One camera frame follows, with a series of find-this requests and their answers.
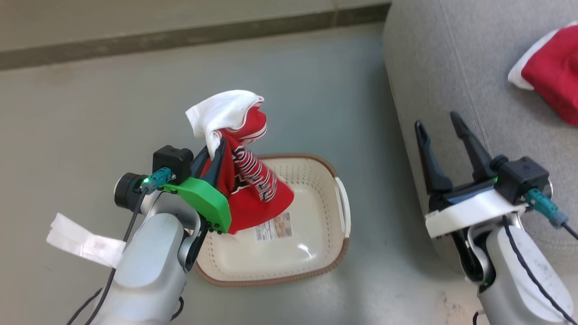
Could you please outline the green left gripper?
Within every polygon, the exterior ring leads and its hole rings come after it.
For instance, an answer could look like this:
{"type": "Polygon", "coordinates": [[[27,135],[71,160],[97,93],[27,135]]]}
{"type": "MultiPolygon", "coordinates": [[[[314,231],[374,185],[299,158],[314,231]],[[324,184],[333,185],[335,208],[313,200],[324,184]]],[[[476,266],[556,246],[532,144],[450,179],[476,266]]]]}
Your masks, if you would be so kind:
{"type": "Polygon", "coordinates": [[[207,149],[202,149],[192,161],[192,177],[179,185],[168,183],[163,187],[163,191],[180,196],[211,224],[211,228],[223,234],[229,233],[232,222],[228,200],[218,190],[225,149],[226,139],[221,138],[219,147],[215,150],[213,160],[205,173],[205,180],[200,177],[210,155],[207,149]]]}

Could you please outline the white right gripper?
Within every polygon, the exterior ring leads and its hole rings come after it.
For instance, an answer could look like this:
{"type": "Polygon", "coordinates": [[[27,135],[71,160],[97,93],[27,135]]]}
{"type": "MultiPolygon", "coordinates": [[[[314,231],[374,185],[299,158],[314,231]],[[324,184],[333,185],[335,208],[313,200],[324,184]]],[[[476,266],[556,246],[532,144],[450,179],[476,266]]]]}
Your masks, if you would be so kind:
{"type": "Polygon", "coordinates": [[[458,112],[451,111],[450,118],[471,162],[471,176],[478,183],[453,187],[452,181],[446,177],[436,160],[425,126],[417,120],[415,137],[429,195],[429,212],[424,218],[430,238],[442,237],[502,215],[521,213],[528,208],[526,203],[512,204],[498,193],[494,188],[498,179],[490,167],[493,159],[458,112]]]}

